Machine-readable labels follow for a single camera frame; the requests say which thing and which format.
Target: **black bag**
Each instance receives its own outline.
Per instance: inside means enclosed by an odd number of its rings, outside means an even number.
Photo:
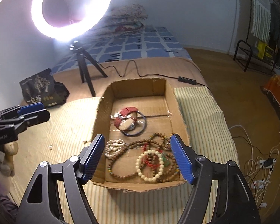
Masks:
[[[69,91],[61,82],[56,82],[51,69],[46,69],[20,81],[23,98],[27,104],[42,102],[45,108],[65,104]]]

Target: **silver screw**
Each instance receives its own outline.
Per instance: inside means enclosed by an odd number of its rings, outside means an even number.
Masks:
[[[69,158],[69,160],[70,160],[71,162],[75,162],[75,161],[78,161],[78,160],[79,160],[79,157],[78,157],[78,156],[71,156],[71,157]]]
[[[40,165],[41,167],[45,167],[45,166],[47,166],[47,164],[48,164],[47,161],[42,161],[39,165]]]
[[[197,160],[198,160],[198,161],[205,161],[205,156],[203,156],[203,155],[198,155],[198,156],[197,156]]]
[[[235,166],[236,166],[235,161],[229,161],[228,164],[229,164],[230,166],[232,166],[232,167],[235,167]]]

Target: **blue gripper pad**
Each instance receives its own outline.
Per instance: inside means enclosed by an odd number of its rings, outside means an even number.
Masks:
[[[104,149],[105,138],[103,135],[97,134],[80,161],[80,167],[83,170],[81,177],[83,182],[92,179]]]
[[[27,106],[22,106],[20,110],[18,110],[18,115],[24,115],[24,114],[29,114],[29,113],[33,113],[36,111],[40,111],[45,109],[45,106],[43,105],[43,103],[36,103],[36,104],[32,104],[32,105],[27,105]]]
[[[194,175],[192,173],[192,163],[183,149],[183,147],[187,146],[182,140],[180,142],[175,135],[171,136],[170,145],[182,176],[185,180],[192,184],[194,181]]]

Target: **yellow striped fabric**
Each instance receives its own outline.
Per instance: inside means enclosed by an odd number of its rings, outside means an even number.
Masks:
[[[212,161],[238,163],[234,142],[224,116],[205,87],[176,88],[191,146]],[[62,162],[84,147],[91,138],[99,98],[81,99],[51,109],[47,123],[29,128],[20,135],[20,149],[15,156],[16,175],[12,178],[11,195],[17,204],[23,197],[34,170],[41,161]],[[72,223],[63,183],[58,183],[65,221]],[[204,222],[212,217],[216,193],[212,188]],[[192,186],[183,184],[145,193],[108,190],[90,182],[84,190],[100,224],[166,224],[177,223],[189,198]]]

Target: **blue plaid bedsheet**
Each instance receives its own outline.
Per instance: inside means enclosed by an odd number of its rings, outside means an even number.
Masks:
[[[148,57],[183,57],[191,59],[189,53],[165,27],[146,26],[139,34],[81,40],[86,51],[98,62],[130,60]],[[78,68],[76,55],[62,58],[51,70],[57,73]]]

